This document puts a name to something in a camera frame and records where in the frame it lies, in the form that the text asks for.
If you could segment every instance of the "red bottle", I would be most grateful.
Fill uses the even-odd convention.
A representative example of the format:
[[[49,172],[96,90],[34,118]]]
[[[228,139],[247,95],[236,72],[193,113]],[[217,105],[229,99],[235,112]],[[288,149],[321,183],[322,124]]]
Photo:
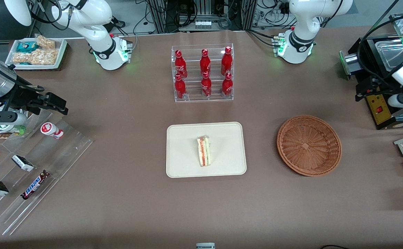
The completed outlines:
[[[201,60],[200,60],[200,72],[203,74],[204,72],[211,73],[211,59],[208,56],[208,50],[201,50]]]
[[[175,69],[177,74],[181,74],[184,78],[187,78],[187,68],[186,68],[186,61],[184,60],[183,56],[181,55],[181,50],[175,51]]]
[[[225,48],[225,54],[221,59],[221,75],[225,75],[225,73],[230,72],[232,68],[232,55],[230,52],[232,51],[231,47]]]
[[[203,79],[201,80],[201,94],[204,97],[211,96],[212,93],[212,81],[209,79],[209,72],[203,72]]]
[[[225,80],[223,80],[223,86],[222,86],[221,95],[223,97],[230,96],[230,94],[232,93],[232,87],[233,87],[232,74],[228,72],[225,75]]]
[[[176,96],[179,99],[187,98],[186,84],[181,79],[181,74],[175,75],[175,90],[176,90]]]

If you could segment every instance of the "clear acrylic stand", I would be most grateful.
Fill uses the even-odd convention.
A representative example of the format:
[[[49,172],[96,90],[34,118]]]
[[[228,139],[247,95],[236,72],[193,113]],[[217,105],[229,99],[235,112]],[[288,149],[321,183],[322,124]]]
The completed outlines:
[[[232,101],[233,100],[233,87],[232,94],[228,97],[223,97],[222,83],[225,77],[221,75],[221,59],[225,53],[225,47],[230,46],[232,48],[232,58],[234,49],[233,44],[211,44],[211,45],[188,45],[188,46],[172,46],[171,51],[171,68],[173,78],[173,89],[175,102],[201,102],[201,101]],[[209,58],[211,60],[211,81],[212,81],[212,95],[209,98],[201,95],[201,73],[200,73],[200,59],[201,50],[207,49],[209,52]],[[184,80],[186,83],[186,99],[179,99],[175,90],[175,51],[181,50],[187,67],[187,78]],[[232,80],[234,81],[234,69],[233,65],[235,60],[232,61]]]
[[[15,152],[19,156],[24,156],[37,168],[26,173],[18,166],[12,169],[15,173],[19,172],[20,175],[24,175],[12,178],[12,182],[15,181],[15,184],[10,193],[4,197],[11,202],[0,215],[0,231],[3,235],[7,233],[10,235],[18,228],[92,143],[90,139],[62,120],[55,125],[64,131],[63,137],[59,140],[35,132],[32,137],[38,142],[32,148],[31,146],[20,146]],[[30,186],[43,170],[48,171],[51,175],[29,199],[23,200],[20,194]]]
[[[51,115],[46,110],[42,110],[40,115],[32,115],[25,124],[23,136],[12,135],[0,145],[0,181],[9,191],[6,196],[0,196],[1,210],[6,208],[0,215],[2,234],[15,231],[92,143],[66,122],[56,122]],[[56,140],[39,132],[41,125],[47,121],[64,131],[61,139]],[[13,162],[13,155],[25,157],[35,168],[31,172],[22,170]],[[23,200],[20,194],[43,169],[51,175],[28,200]]]

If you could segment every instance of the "table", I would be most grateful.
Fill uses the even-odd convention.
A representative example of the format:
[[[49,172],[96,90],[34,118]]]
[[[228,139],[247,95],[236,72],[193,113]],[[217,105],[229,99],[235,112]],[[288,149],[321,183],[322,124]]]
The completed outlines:
[[[66,99],[64,120],[94,143],[0,248],[403,248],[403,158],[392,143],[403,129],[374,129],[338,56],[367,30],[321,30],[301,65],[222,31],[140,37],[130,64],[104,71],[86,41],[69,40],[62,71],[19,75]],[[171,46],[221,43],[236,49],[235,100],[176,104]],[[303,114],[341,139],[342,160],[326,176],[296,174],[275,148],[282,123]],[[244,129],[244,175],[166,175],[168,126],[227,121]]]

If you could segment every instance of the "brown woven basket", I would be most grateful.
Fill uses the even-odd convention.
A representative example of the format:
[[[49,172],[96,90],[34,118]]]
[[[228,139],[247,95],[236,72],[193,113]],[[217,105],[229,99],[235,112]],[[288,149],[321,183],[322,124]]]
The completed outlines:
[[[278,131],[277,148],[295,172],[321,176],[334,170],[341,159],[341,141],[332,127],[314,116],[296,116]]]

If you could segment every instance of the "small bottle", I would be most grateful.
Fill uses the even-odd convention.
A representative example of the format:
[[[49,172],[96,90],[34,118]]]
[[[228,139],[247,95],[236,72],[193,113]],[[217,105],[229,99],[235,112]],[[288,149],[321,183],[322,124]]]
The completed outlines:
[[[187,78],[187,68],[186,68],[186,61],[184,60],[183,56],[181,55],[181,50],[175,51],[175,69],[177,74],[181,74],[185,79]]]
[[[201,95],[210,97],[212,93],[212,81],[209,79],[209,72],[203,72],[203,79],[201,79]]]
[[[223,58],[221,59],[221,75],[225,75],[225,73],[230,72],[232,68],[232,55],[230,52],[232,51],[231,47],[226,47],[225,48],[225,54],[223,55]]]
[[[177,98],[179,99],[187,98],[186,84],[182,80],[181,74],[175,75],[175,90]]]
[[[232,74],[228,72],[225,75],[225,80],[223,80],[221,95],[226,98],[230,97],[232,93],[232,87],[233,87]]]
[[[57,126],[50,122],[44,123],[40,128],[40,131],[43,134],[51,136],[55,139],[60,139],[64,135],[62,129],[59,129]]]
[[[201,60],[200,60],[200,72],[203,74],[204,72],[211,73],[211,59],[208,56],[208,50],[201,50]]]

